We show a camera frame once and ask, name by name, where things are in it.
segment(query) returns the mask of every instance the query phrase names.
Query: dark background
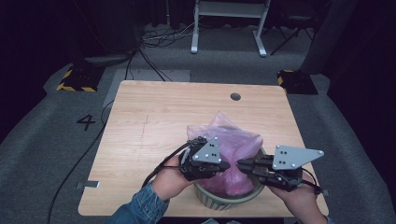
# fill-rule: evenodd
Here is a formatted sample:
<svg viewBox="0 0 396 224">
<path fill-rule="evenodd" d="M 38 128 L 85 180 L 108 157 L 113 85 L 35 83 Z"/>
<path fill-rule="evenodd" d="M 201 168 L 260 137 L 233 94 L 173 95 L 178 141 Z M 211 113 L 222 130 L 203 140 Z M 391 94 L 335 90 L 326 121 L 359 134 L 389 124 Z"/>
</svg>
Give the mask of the dark background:
<svg viewBox="0 0 396 224">
<path fill-rule="evenodd" d="M 130 31 L 148 22 L 166 23 L 164 2 L 78 1 L 91 31 L 71 0 L 57 4 L 45 0 L 2 1 L 0 142 L 45 97 L 43 85 L 60 67 L 78 60 L 78 55 L 113 53 L 104 49 L 92 33 L 115 51 L 138 47 L 130 38 L 136 33 Z M 176 15 L 170 18 L 173 27 L 192 21 L 193 0 L 170 0 L 169 4 L 170 12 Z M 331 80 L 329 96 L 387 182 L 393 204 L 396 201 L 392 178 L 396 159 L 395 14 L 392 1 L 359 1 L 322 71 Z"/>
</svg>

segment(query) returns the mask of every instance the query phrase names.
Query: human hand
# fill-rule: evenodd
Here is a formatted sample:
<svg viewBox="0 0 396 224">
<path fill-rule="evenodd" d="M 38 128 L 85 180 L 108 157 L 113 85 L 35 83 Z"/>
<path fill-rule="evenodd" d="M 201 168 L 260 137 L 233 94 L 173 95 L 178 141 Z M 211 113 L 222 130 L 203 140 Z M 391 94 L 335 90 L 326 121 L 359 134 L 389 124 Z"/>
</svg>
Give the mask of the human hand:
<svg viewBox="0 0 396 224">
<path fill-rule="evenodd" d="M 312 177 L 303 172 L 303 179 L 312 182 Z M 317 195 L 312 187 L 302 184 L 292 192 L 283 189 L 268 187 L 278 196 L 288 207 L 289 211 L 304 224 L 327 223 L 327 218 L 323 216 L 318 208 Z"/>
<path fill-rule="evenodd" d="M 178 166 L 178 156 L 172 157 L 165 166 Z M 152 188 L 161 200 L 176 197 L 184 188 L 195 183 L 196 181 L 188 181 L 178 168 L 164 168 L 152 182 Z"/>
</svg>

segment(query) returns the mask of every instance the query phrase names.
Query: metal stand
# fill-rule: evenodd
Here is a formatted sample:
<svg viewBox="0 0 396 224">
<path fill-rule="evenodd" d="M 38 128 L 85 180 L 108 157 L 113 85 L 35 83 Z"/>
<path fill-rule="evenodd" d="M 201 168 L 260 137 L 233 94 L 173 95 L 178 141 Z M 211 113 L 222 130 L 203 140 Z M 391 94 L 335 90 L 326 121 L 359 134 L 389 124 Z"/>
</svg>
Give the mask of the metal stand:
<svg viewBox="0 0 396 224">
<path fill-rule="evenodd" d="M 271 0 L 266 0 L 265 4 L 243 4 L 227 2 L 206 2 L 195 0 L 194 11 L 194 31 L 192 34 L 191 53 L 198 52 L 198 35 L 199 35 L 199 16 L 223 16 L 223 17 L 244 17 L 260 18 L 259 30 L 253 31 L 254 39 L 262 57 L 267 56 L 264 45 L 262 44 L 261 34 L 267 17 L 268 8 Z"/>
</svg>

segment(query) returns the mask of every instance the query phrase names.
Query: number 4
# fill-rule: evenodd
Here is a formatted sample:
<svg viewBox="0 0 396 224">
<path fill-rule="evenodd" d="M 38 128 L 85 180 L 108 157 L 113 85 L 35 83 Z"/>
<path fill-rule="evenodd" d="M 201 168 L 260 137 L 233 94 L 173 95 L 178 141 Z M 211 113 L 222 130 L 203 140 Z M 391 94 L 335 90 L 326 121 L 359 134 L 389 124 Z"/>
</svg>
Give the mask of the number 4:
<svg viewBox="0 0 396 224">
<path fill-rule="evenodd" d="M 92 120 L 92 115 L 89 114 L 89 115 L 85 116 L 84 118 L 79 119 L 79 120 L 77 121 L 77 123 L 85 124 L 85 129 L 84 129 L 84 131 L 87 131 L 87 130 L 88 130 L 88 127 L 90 126 L 90 124 L 95 123 L 95 121 L 91 121 L 91 120 Z"/>
</svg>

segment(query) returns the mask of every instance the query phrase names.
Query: wrist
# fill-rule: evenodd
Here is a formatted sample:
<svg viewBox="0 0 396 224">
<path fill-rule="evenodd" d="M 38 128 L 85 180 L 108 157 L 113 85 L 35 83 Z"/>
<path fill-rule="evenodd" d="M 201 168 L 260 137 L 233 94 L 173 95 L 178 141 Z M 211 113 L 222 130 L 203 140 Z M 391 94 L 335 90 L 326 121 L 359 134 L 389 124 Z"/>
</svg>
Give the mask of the wrist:
<svg viewBox="0 0 396 224">
<path fill-rule="evenodd" d="M 163 202 L 168 202 L 171 197 L 169 196 L 169 194 L 167 193 L 167 190 L 165 189 L 164 186 L 161 186 L 158 181 L 154 181 L 151 184 L 152 189 L 154 190 L 154 192 L 157 194 L 157 196 L 163 201 Z"/>
<path fill-rule="evenodd" d="M 309 217 L 297 217 L 302 224 L 327 224 L 328 220 L 320 212 L 310 215 Z"/>
</svg>

